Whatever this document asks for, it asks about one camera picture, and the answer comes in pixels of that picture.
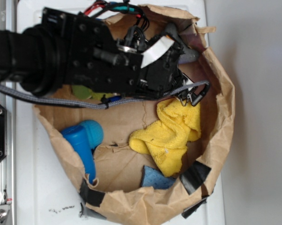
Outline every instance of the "red wire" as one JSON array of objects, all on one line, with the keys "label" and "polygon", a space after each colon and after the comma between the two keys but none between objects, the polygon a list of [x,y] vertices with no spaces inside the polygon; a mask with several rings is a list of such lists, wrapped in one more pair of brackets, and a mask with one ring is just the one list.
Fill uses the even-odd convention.
[{"label": "red wire", "polygon": [[86,13],[89,11],[89,13],[88,14],[90,14],[90,12],[92,12],[92,8],[93,7],[95,7],[95,6],[98,6],[98,5],[103,5],[103,6],[101,6],[102,8],[104,7],[104,4],[105,4],[105,2],[104,1],[96,1],[96,2],[94,2],[91,6],[89,6],[85,11],[84,11],[84,14],[86,15]]},{"label": "red wire", "polygon": [[85,15],[89,15],[94,9],[99,8],[99,7],[103,8],[104,6],[102,6],[102,5],[93,6],[93,7],[90,8],[88,11],[85,11],[84,14],[85,14]]}]

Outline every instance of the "gray wall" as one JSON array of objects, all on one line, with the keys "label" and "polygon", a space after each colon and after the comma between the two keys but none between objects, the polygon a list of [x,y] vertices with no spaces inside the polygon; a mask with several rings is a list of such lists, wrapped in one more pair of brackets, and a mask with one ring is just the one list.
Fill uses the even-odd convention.
[{"label": "gray wall", "polygon": [[226,224],[282,224],[282,0],[205,2],[210,46],[236,86]]}]

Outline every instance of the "blue plastic toy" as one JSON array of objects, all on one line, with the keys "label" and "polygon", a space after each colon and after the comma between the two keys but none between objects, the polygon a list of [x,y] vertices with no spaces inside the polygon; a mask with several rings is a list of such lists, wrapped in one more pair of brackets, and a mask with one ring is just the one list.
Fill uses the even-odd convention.
[{"label": "blue plastic toy", "polygon": [[104,139],[104,131],[101,125],[94,120],[85,120],[79,125],[86,129],[90,148],[91,150],[95,150]]},{"label": "blue plastic toy", "polygon": [[96,177],[96,169],[86,129],[83,126],[77,125],[68,127],[61,133],[81,157],[85,167],[85,173],[89,174],[89,183],[92,184]]}]

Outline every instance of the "paper bag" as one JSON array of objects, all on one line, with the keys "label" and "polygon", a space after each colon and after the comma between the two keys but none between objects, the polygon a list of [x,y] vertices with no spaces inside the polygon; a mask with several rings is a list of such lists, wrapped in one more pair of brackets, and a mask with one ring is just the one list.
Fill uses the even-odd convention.
[{"label": "paper bag", "polygon": [[[157,120],[154,101],[111,107],[107,110],[35,106],[34,111],[49,134],[53,148],[86,207],[101,218],[125,225],[159,225],[198,205],[211,195],[230,151],[235,117],[234,86],[212,49],[206,48],[205,34],[214,27],[200,28],[199,18],[190,13],[153,5],[142,5],[150,20],[147,39],[175,23],[183,41],[201,53],[200,59],[179,68],[194,82],[209,80],[211,88],[201,101],[200,140],[188,143],[183,167],[174,185],[167,190],[141,187],[144,165],[156,168],[149,155],[131,150],[129,135]],[[114,38],[123,38],[135,23],[133,15],[118,14],[106,20]],[[56,98],[75,99],[69,86]],[[96,120],[104,130],[104,141],[95,151],[97,184],[90,185],[83,163],[60,131],[83,120]],[[191,211],[185,211],[186,217]]]}]

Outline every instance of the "yellow cloth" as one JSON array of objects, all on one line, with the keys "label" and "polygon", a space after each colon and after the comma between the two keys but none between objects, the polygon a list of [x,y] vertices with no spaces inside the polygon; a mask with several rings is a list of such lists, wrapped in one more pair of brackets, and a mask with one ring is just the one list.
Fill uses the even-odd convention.
[{"label": "yellow cloth", "polygon": [[200,104],[182,106],[176,98],[157,104],[160,120],[144,130],[134,131],[129,146],[138,153],[150,154],[165,177],[178,173],[182,156],[187,151],[187,141],[201,136]]}]

